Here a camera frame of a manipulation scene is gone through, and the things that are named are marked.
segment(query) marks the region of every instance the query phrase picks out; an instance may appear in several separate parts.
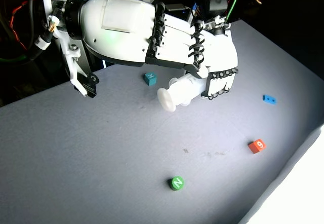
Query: gray table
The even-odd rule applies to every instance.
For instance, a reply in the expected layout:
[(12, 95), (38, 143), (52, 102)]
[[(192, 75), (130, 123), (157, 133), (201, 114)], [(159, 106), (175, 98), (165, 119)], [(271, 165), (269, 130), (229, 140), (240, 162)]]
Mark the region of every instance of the gray table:
[(166, 112), (156, 91), (182, 71), (114, 65), (94, 99), (66, 83), (0, 108), (0, 223), (238, 222), (323, 120), (324, 82), (243, 21), (232, 33), (239, 74), (213, 101)]

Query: blue domino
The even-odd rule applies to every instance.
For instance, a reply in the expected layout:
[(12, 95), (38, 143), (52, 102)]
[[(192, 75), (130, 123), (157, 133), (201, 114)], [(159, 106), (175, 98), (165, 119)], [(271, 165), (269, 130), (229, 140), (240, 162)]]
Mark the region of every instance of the blue domino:
[(277, 104), (277, 100), (269, 95), (263, 95), (263, 101), (268, 102), (270, 104), (276, 105)]
[(155, 85), (156, 79), (157, 79), (157, 76), (153, 72), (146, 73), (144, 75), (144, 80), (145, 80), (146, 84), (148, 84), (149, 86)]

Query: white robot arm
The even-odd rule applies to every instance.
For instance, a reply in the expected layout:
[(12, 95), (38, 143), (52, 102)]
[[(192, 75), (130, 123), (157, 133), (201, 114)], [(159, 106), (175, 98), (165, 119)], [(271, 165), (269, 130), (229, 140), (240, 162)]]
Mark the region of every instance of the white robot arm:
[[(71, 82), (83, 96), (91, 94), (95, 84), (78, 66), (78, 48), (71, 48), (70, 37), (82, 39), (91, 53), (116, 64), (141, 66), (148, 63), (183, 68), (189, 73), (186, 78), (203, 82), (195, 96), (200, 94), (213, 99), (231, 88), (237, 73), (237, 53), (230, 24), (225, 23), (224, 17), (216, 16), (190, 26), (184, 20), (165, 14), (163, 4), (153, 6), (138, 0), (62, 1), (67, 31), (56, 27), (54, 36), (68, 61)], [(51, 20), (53, 7), (49, 3), (44, 0), (48, 20)], [(190, 86), (181, 88), (191, 90)], [(167, 110), (174, 110), (175, 106), (186, 104), (194, 97), (184, 95), (174, 102), (172, 93), (167, 94), (167, 90), (159, 92), (160, 102)], [(169, 96), (172, 107), (165, 106), (164, 96)]]

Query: letter on teal cube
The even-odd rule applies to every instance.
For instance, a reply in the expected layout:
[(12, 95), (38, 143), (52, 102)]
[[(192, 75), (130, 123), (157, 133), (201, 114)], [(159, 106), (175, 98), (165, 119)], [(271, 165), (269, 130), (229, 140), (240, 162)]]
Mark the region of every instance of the letter on teal cube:
[(144, 80), (146, 82), (146, 84), (148, 84), (149, 86), (153, 86), (156, 84), (156, 74), (150, 72), (150, 73), (146, 73), (144, 75)]

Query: orange-red block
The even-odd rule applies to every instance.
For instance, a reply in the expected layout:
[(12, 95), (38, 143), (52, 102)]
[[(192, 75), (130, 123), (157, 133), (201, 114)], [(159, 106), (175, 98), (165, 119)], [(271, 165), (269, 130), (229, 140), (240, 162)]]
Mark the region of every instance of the orange-red block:
[(250, 143), (248, 146), (254, 154), (267, 148), (267, 145), (263, 142), (262, 139), (257, 139), (256, 141)]

